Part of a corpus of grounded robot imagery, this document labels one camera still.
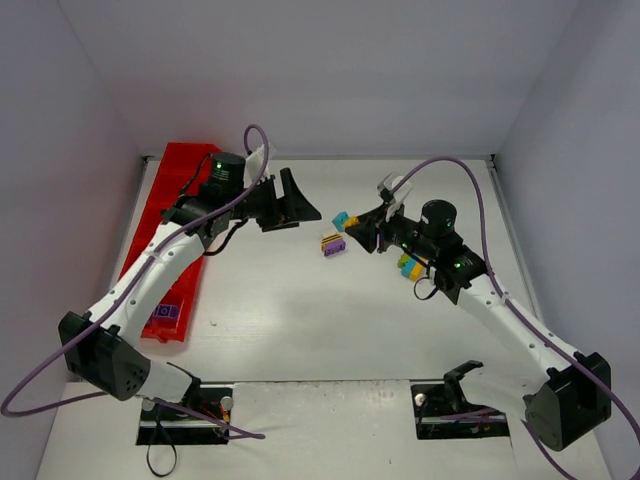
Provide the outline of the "teal square lego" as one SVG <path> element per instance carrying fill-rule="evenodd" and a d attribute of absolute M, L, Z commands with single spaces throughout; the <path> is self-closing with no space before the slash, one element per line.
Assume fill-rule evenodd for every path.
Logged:
<path fill-rule="evenodd" d="M 339 212 L 333 219 L 332 224 L 338 232 L 344 231 L 344 225 L 349 220 L 350 215 L 346 211 Z"/>

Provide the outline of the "small orange lego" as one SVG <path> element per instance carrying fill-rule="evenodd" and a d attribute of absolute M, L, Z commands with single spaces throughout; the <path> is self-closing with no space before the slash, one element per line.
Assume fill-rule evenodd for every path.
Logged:
<path fill-rule="evenodd" d="M 349 227 L 359 225 L 359 224 L 360 224 L 359 218 L 357 216 L 351 216 L 344 222 L 343 228 L 347 229 Z"/>

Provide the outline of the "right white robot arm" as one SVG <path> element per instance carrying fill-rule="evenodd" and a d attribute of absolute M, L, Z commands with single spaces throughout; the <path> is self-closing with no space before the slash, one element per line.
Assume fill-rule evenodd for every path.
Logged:
<path fill-rule="evenodd" d="M 512 355 L 513 373 L 492 376 L 469 360 L 444 376 L 452 403 L 493 407 L 525 422 L 536 439 L 559 452 L 611 416 L 611 368 L 598 353 L 584 355 L 560 340 L 489 275 L 486 262 L 455 231 L 456 208 L 424 204 L 419 220 L 389 206 L 362 214 L 346 233 L 367 252 L 391 246 L 425 259 L 432 282 L 453 305 L 478 320 Z"/>

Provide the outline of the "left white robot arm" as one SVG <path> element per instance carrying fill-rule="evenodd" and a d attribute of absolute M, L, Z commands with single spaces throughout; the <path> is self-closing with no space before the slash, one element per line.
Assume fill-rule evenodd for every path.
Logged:
<path fill-rule="evenodd" d="M 278 176 L 260 169 L 246 186 L 247 159 L 227 152 L 210 159 L 197 193 L 181 193 L 163 211 L 151 241 L 112 290 L 84 314 L 67 313 L 58 325 L 68 369 L 120 401 L 146 396 L 181 403 L 196 390 L 194 377 L 152 362 L 137 344 L 166 293 L 230 221 L 255 220 L 270 232 L 322 218 L 290 169 Z"/>

